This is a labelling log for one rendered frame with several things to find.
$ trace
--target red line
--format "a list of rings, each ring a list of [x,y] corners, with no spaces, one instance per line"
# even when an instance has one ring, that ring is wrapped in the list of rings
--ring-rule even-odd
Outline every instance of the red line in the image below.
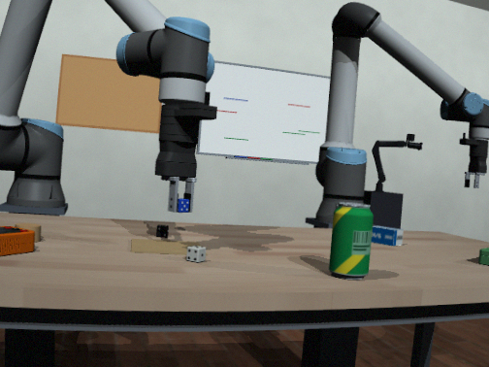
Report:
[[[310,106],[301,106],[300,104],[288,104],[289,106],[294,106],[294,107],[304,107],[304,108],[310,108]]]

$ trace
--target black table leg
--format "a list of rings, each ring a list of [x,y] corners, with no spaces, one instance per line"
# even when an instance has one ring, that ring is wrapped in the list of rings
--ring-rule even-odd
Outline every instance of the black table leg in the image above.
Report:
[[[429,367],[435,323],[416,323],[412,344],[411,367]]]
[[[5,329],[5,367],[54,367],[54,333]]]
[[[302,367],[354,367],[359,327],[307,329]]]

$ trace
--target yellow stripe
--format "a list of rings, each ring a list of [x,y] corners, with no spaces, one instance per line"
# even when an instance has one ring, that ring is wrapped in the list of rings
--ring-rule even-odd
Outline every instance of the yellow stripe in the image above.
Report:
[[[365,255],[351,255],[344,263],[342,263],[335,272],[343,275],[348,274],[362,260]]]
[[[333,216],[333,228],[335,227],[336,223],[340,221],[340,218],[346,215],[349,211],[351,211],[351,208],[348,208],[346,206],[342,206],[337,211],[335,211],[335,215]]]

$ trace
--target white wall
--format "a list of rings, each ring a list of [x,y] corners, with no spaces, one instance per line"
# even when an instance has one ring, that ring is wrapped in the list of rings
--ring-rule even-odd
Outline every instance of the white wall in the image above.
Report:
[[[216,60],[330,75],[331,21],[347,2],[384,20],[469,90],[489,97],[489,13],[445,0],[150,0],[166,17],[211,27]],[[0,0],[3,22],[10,0]],[[19,110],[55,121],[61,54],[114,58],[130,33],[103,0],[54,0]],[[489,242],[489,177],[463,188],[468,125],[440,118],[440,98],[379,49],[362,41],[354,144],[368,152],[366,189],[375,188],[372,146],[404,140],[423,150],[381,152],[386,191],[405,195],[403,228]],[[314,166],[198,155],[193,214],[167,212],[168,183],[154,176],[156,134],[76,128],[65,131],[62,185],[68,216],[309,227],[321,201]],[[6,197],[12,172],[0,174]]]

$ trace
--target soda can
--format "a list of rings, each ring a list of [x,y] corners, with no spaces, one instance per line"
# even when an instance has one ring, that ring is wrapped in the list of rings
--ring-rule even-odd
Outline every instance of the soda can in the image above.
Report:
[[[333,215],[330,271],[335,277],[362,280],[369,273],[374,215],[370,205],[340,202]]]

